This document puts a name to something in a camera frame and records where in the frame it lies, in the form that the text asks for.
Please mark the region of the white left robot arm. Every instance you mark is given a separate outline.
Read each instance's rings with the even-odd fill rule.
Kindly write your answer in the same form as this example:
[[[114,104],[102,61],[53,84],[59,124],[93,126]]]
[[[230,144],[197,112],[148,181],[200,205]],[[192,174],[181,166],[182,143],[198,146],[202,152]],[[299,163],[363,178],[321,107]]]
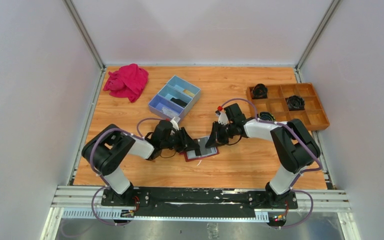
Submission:
[[[98,174],[105,186],[122,196],[133,188],[120,167],[127,155],[152,161],[165,149],[183,153],[199,148],[198,141],[192,139],[184,127],[163,119],[152,132],[142,137],[110,124],[86,143],[81,156],[89,162],[92,171]]]

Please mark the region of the red leather card holder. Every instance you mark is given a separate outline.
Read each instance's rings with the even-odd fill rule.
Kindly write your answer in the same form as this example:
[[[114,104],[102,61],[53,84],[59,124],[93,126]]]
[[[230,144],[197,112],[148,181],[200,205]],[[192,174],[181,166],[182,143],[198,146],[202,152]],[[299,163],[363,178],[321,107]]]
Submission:
[[[218,155],[220,152],[217,147],[206,147],[206,143],[208,142],[209,138],[209,135],[200,138],[195,138],[194,142],[198,145],[198,148],[186,151],[183,154],[185,161],[192,162],[195,160],[201,160],[204,158]]]

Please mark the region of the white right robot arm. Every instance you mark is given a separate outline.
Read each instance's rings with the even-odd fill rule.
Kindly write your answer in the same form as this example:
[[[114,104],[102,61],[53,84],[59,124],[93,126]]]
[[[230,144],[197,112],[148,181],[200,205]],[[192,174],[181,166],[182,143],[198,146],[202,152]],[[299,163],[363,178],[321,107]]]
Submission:
[[[207,148],[228,145],[235,136],[273,142],[280,167],[265,187],[273,196],[289,192],[321,156],[319,146],[300,119],[278,122],[246,117],[237,103],[219,106],[216,114],[218,120],[212,124]]]

